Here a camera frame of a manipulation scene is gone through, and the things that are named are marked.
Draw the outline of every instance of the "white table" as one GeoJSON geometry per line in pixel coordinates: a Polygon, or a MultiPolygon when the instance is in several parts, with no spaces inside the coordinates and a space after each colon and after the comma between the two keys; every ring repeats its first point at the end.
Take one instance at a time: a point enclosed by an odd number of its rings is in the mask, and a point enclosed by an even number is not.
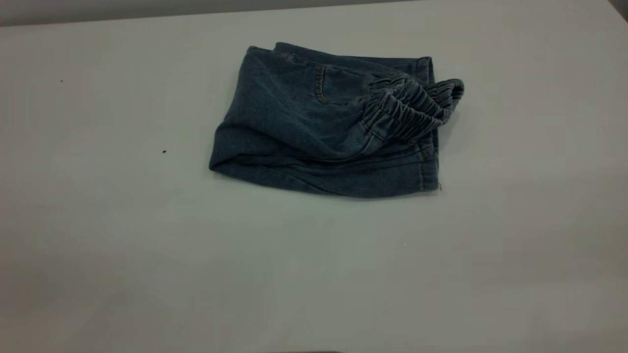
{"type": "Polygon", "coordinates": [[[627,136],[604,0],[1,28],[0,351],[627,352],[627,136]],[[276,41],[464,80],[443,190],[209,171],[246,48],[276,41]]]}

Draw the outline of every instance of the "elastic waistband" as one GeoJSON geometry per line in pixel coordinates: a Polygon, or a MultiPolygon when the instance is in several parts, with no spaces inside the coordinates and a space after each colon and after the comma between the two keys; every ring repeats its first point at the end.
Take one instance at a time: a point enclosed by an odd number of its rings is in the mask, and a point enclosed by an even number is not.
{"type": "Polygon", "coordinates": [[[362,123],[383,141],[414,144],[449,120],[463,93],[461,80],[426,87],[404,74],[376,80],[371,85],[362,123]]]}

